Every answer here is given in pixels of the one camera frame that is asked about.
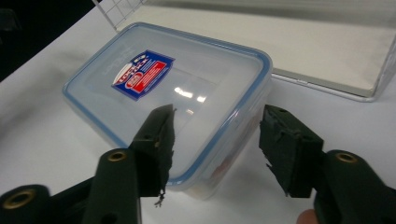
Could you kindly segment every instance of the container label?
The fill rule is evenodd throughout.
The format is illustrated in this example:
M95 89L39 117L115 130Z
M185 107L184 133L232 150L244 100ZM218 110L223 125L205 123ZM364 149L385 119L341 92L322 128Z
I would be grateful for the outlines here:
M174 60L146 50L125 64L114 78L112 87L137 101L163 80Z

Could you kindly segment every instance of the white surface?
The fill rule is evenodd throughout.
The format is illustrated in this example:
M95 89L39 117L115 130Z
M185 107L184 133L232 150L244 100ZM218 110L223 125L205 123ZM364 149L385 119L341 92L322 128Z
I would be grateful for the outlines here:
M93 175L109 145L62 97L62 86L114 31L96 10L0 84L0 193L42 184L52 194ZM274 80L269 104L288 109L325 139L325 151L349 150L366 159L386 184L396 187L396 80L374 103L352 102ZM295 223L312 199L284 197L253 138L217 193L196 201L168 192L143 199L143 223Z
M280 75L370 97L396 35L396 27L390 24L394 13L393 5L389 4L389 10L358 17L362 22L373 18L375 24L367 25L342 19L326 21L318 15L307 20L226 10L157 7L148 2L120 29L144 21L261 49L271 56ZM332 16L345 17L344 14Z

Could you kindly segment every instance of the wire rack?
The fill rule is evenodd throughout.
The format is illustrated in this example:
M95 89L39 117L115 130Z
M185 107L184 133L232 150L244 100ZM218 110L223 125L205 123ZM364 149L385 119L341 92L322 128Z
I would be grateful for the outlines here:
M103 13L107 21L117 31L130 15L132 15L147 0L92 0Z

